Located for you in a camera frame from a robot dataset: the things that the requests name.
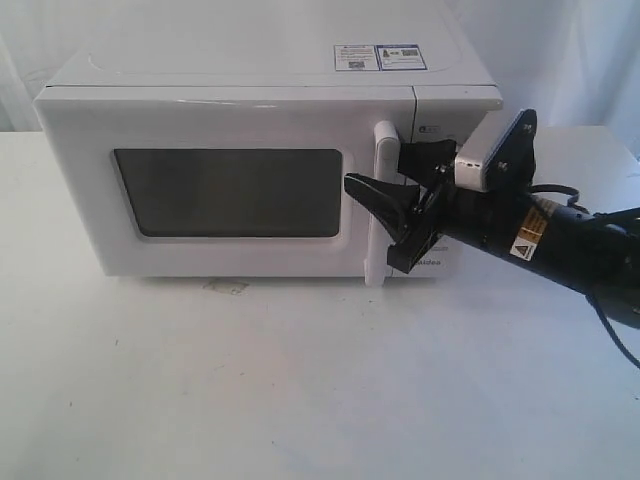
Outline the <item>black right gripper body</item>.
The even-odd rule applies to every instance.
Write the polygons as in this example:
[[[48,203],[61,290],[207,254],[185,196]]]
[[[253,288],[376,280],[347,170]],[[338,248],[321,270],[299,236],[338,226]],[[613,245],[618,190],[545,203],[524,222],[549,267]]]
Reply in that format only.
[[[416,185],[386,186],[386,230],[392,243],[386,262],[409,273],[443,236],[510,264],[525,261],[511,253],[525,217],[525,184],[509,183],[479,193],[440,182],[425,193]]]

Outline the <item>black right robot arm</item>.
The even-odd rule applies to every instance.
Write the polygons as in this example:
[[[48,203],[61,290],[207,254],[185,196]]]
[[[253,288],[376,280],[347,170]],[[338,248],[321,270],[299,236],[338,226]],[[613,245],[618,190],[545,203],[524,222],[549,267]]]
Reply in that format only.
[[[590,215],[547,203],[533,187],[534,147],[502,147],[498,184],[486,193],[456,186],[449,141],[405,145],[398,170],[409,185],[349,173],[346,193],[392,238],[388,266],[410,272],[442,236],[585,295],[618,323],[639,326],[639,229],[629,210]]]

